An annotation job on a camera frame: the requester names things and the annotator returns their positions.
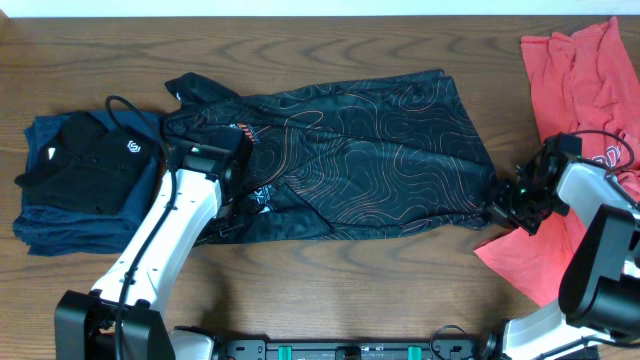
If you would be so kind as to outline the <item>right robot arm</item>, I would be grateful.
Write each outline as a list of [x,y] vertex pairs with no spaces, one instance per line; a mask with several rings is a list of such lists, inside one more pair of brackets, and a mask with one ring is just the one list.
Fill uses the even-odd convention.
[[609,345],[639,346],[639,204],[613,169],[582,155],[582,134],[559,133],[485,204],[505,228],[535,234],[552,213],[574,212],[587,231],[559,297],[488,336],[482,359],[559,359]]

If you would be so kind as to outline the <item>black patterned jersey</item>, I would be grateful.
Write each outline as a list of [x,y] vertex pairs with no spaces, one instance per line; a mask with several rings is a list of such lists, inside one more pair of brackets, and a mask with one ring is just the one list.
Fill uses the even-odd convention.
[[488,225],[495,167],[454,80],[441,70],[242,96],[187,73],[166,83],[172,140],[213,144],[226,128],[253,145],[227,222],[210,244],[370,240]]

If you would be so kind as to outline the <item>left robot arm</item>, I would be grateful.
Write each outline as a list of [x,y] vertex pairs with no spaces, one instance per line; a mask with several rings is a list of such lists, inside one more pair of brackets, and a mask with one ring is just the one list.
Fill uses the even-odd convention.
[[215,359],[215,339],[164,317],[176,279],[208,223],[222,235],[253,143],[222,127],[173,143],[157,197],[126,249],[88,293],[67,291],[54,314],[59,359]]

